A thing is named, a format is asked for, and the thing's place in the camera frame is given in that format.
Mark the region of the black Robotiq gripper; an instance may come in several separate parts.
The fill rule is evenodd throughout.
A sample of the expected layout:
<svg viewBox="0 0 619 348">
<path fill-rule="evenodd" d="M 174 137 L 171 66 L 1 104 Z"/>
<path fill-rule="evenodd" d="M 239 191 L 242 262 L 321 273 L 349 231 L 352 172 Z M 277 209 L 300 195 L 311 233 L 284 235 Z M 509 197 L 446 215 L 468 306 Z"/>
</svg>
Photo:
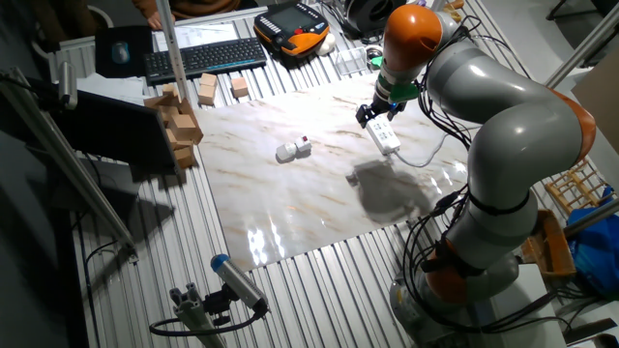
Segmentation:
<svg viewBox="0 0 619 348">
<path fill-rule="evenodd" d="M 389 98 L 385 98 L 378 92 L 375 92 L 372 98 L 371 105 L 361 104 L 356 111 L 355 118 L 362 129 L 364 129 L 368 121 L 374 118 L 374 114 L 387 113 L 387 119 L 392 121 L 397 114 L 402 112 L 407 105 L 406 101 L 403 102 L 389 102 Z"/>
</svg>

